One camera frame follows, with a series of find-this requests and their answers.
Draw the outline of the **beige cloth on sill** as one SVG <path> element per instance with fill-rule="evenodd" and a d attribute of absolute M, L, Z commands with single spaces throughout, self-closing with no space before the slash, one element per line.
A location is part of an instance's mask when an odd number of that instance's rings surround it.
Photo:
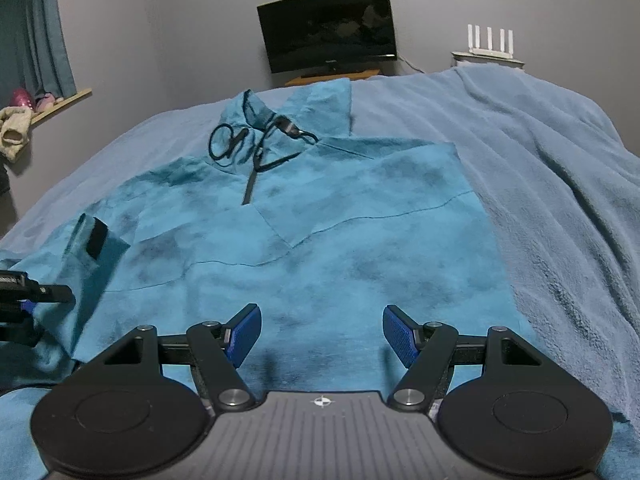
<path fill-rule="evenodd" d="M 27 106 L 7 106 L 1 110 L 1 156 L 14 164 L 29 144 L 32 110 Z"/>

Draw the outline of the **pink item on sill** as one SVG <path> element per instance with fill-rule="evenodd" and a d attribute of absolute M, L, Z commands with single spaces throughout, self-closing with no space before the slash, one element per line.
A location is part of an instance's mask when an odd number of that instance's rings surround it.
<path fill-rule="evenodd" d="M 56 97 L 50 92 L 47 92 L 41 98 L 36 99 L 23 88 L 14 90 L 10 101 L 11 106 L 27 107 L 35 114 L 40 114 L 46 110 L 50 110 L 50 108 L 54 107 L 55 103 Z"/>

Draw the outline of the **teal window curtain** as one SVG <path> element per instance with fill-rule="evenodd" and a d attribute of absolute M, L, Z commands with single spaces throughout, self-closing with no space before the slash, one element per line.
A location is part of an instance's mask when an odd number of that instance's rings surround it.
<path fill-rule="evenodd" d="M 1 0 L 0 26 L 3 106 L 17 89 L 35 99 L 76 93 L 58 0 Z"/>

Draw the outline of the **white side cabinet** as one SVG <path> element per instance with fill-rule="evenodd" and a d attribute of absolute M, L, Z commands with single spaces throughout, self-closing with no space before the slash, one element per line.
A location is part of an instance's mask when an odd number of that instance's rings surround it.
<path fill-rule="evenodd" d="M 500 66 L 506 66 L 522 70 L 525 67 L 525 63 L 520 60 L 514 60 L 514 58 L 498 58 L 498 56 L 491 55 L 477 55 L 471 52 L 457 52 L 451 53 L 451 66 L 460 66 L 466 64 L 497 64 Z"/>

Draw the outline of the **white wifi router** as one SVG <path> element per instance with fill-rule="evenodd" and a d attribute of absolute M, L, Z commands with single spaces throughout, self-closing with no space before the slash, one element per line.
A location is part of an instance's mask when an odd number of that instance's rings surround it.
<path fill-rule="evenodd" d="M 469 54 L 484 56 L 484 58 L 498 58 L 498 60 L 514 61 L 514 31 L 499 28 L 494 30 L 487 26 L 468 25 Z"/>

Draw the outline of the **wooden tv stand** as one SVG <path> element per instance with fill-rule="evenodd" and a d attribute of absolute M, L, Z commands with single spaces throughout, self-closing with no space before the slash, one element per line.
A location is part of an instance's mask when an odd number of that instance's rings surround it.
<path fill-rule="evenodd" d="M 381 71 L 378 68 L 370 68 L 370 70 L 362 70 L 355 73 L 340 73 L 340 74 L 325 74 L 318 76 L 298 76 L 294 79 L 287 81 L 285 87 L 300 87 L 307 84 L 316 84 L 317 82 L 326 82 L 337 79 L 346 78 L 351 81 L 366 80 L 374 76 L 381 75 Z"/>

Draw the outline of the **black monitor screen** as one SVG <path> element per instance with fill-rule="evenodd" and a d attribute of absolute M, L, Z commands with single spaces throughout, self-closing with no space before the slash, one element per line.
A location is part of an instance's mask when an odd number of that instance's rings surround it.
<path fill-rule="evenodd" d="M 279 0 L 257 13 L 274 74 L 397 58 L 390 0 Z"/>

